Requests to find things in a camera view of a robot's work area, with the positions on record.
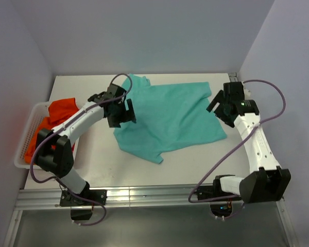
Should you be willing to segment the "teal t-shirt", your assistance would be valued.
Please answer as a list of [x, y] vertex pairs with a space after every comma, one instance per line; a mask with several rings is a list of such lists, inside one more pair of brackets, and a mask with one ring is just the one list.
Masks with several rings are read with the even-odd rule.
[[151, 85], [131, 74], [122, 87], [130, 90], [136, 123], [113, 132], [122, 151], [160, 164], [163, 152], [227, 138], [219, 120], [207, 111], [212, 94], [208, 82]]

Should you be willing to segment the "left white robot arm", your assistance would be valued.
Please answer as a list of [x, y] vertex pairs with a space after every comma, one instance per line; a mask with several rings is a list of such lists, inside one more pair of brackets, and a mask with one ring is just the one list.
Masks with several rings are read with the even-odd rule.
[[72, 200], [77, 205], [89, 202], [89, 183], [74, 169], [72, 146], [93, 124], [106, 118], [110, 128], [119, 128], [121, 123], [136, 122], [131, 99], [111, 101], [102, 104], [87, 102], [76, 114], [53, 129], [42, 129], [38, 132], [36, 150], [30, 162], [32, 179], [37, 183], [45, 183], [48, 179], [36, 179], [33, 166], [54, 175], [54, 179], [62, 183], [72, 192]]

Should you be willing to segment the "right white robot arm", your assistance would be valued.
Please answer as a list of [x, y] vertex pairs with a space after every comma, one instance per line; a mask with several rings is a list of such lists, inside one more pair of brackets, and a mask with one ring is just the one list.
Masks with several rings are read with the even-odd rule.
[[254, 100], [246, 100], [244, 92], [220, 90], [207, 107], [226, 125], [236, 128], [242, 138], [249, 162], [249, 174], [218, 175], [213, 182], [213, 196], [225, 200], [237, 195], [245, 203], [279, 201], [291, 179], [275, 158], [261, 127], [260, 111]]

